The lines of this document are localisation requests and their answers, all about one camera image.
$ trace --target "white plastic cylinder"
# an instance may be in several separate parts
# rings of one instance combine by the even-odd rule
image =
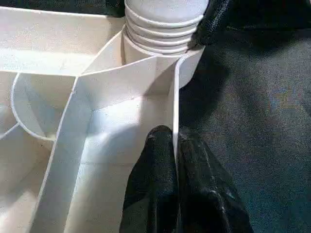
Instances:
[[[139,47],[160,54],[191,49],[208,0],[125,0],[126,32]]]
[[[166,23],[180,23],[204,14],[208,0],[125,0],[141,17]]]

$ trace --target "black glove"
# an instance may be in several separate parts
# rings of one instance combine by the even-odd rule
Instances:
[[[310,27],[310,0],[211,0],[197,39],[202,45],[215,43],[228,28],[290,31]]]
[[[196,135],[179,139],[179,194],[185,233],[252,233],[229,174]]]
[[[120,233],[172,233],[178,189],[172,131],[154,128],[135,164],[125,192]]]

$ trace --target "white plastic structure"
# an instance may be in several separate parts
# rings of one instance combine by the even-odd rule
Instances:
[[[124,18],[0,7],[0,233],[119,232],[130,171],[203,47],[161,55]]]

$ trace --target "dark gray fabric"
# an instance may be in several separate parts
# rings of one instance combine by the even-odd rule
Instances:
[[[226,32],[180,91],[180,124],[230,173],[254,232],[310,232],[311,31]]]

